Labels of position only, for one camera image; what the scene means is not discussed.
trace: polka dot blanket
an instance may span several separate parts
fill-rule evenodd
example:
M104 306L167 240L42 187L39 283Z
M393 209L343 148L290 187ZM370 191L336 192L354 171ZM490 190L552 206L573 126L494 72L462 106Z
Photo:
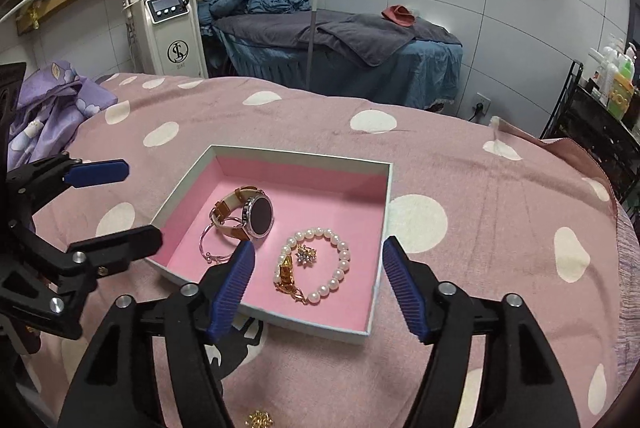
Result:
M84 122L69 152L91 161L123 158L130 176L68 190L41 210L36 226L49 242L66 248L148 224L211 144L392 162L388 232L408 255L471 296L521 294L558 357L583 427L612 403L620 379L618 209L604 173L575 143L542 142L499 120L480 126L252 78L114 74L104 87L120 102ZM150 265L135 262L100 280L82 316L83 338L44 336L30 368L54 412L115 298L130 293L143 301L174 289ZM278 428L364 428L372 419L378 427L401 427L430 353L408 332L384 275L364 345L242 317L232 332L241 352L207 352L233 369L223 386L236 426L265 410ZM156 342L165 421L178 427L162 340ZM478 340L456 426L471 424L481 362Z

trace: blue crumpled fabric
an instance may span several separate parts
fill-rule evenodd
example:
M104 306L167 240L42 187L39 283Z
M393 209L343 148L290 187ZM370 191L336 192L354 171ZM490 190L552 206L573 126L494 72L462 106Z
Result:
M285 14L311 11L308 0L198 0L201 34L213 36L211 23L238 14Z

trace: silver bolt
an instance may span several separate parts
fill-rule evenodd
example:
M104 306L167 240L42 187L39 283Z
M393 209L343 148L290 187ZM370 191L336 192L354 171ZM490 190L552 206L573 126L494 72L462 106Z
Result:
M511 307L520 307L522 305L522 298L517 294L507 294L507 303Z
M58 297L52 298L49 301L49 309L51 309L51 312L54 314L60 314L65 310L65 303Z
M457 290L458 288L451 282L442 282L438 286L438 291L440 291L441 294L444 294L444 296L452 296Z
M76 251L73 255L71 255L71 259L76 262L76 264L84 264L86 255L82 251Z
M126 309L131 305L132 301L133 300L131 296L129 296L128 294L123 294L122 296L118 296L116 298L116 307L119 307L120 309Z
M182 296L193 296L198 292L198 286L194 283L187 283L183 285L180 289L180 294Z

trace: gray blanket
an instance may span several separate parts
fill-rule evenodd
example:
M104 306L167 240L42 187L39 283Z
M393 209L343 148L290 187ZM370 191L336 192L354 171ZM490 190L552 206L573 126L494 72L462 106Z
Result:
M213 22L226 34L266 47L305 49L309 43L310 12L247 14ZM461 45L444 27L417 18L401 27L375 14L318 10L314 42L347 59L377 67L412 40Z

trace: box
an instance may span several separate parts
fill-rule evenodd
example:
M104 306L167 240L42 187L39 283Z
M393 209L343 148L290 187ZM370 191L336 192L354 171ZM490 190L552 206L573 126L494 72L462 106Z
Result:
M148 261L175 283L199 281L210 267L198 248L210 210L236 188L257 186L273 203L274 223L265 238L254 240L254 273L238 312L306 334L362 343L371 333L380 284L391 173L392 165L384 162L210 146L154 217L164 244ZM314 227L331 228L349 244L351 267L340 289L305 306L276 291L273 275L286 239ZM318 261L294 269L305 295L326 284L338 263L328 240L307 244L317 249ZM237 245L215 228L203 242L205 252L214 255L231 254Z

